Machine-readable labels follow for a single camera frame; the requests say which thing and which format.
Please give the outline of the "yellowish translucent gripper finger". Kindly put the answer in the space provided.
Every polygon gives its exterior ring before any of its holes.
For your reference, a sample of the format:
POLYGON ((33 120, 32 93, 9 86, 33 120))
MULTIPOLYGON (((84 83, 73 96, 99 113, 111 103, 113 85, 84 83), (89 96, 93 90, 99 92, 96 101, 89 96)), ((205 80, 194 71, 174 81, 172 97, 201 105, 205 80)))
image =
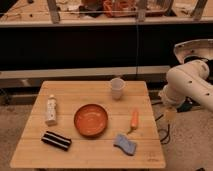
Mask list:
POLYGON ((174 107, 166 108, 164 111, 164 117, 167 122, 171 122, 176 115, 176 109, 174 107))

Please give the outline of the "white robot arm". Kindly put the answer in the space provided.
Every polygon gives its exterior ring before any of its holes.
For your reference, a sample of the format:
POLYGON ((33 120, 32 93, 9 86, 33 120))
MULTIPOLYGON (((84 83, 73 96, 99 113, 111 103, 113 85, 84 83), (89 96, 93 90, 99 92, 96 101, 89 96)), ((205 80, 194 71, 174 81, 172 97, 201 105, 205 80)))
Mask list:
POLYGON ((187 97, 213 112, 213 85, 206 81, 209 74, 209 66, 202 60, 193 60, 169 69, 167 84, 159 92, 168 123, 187 97))

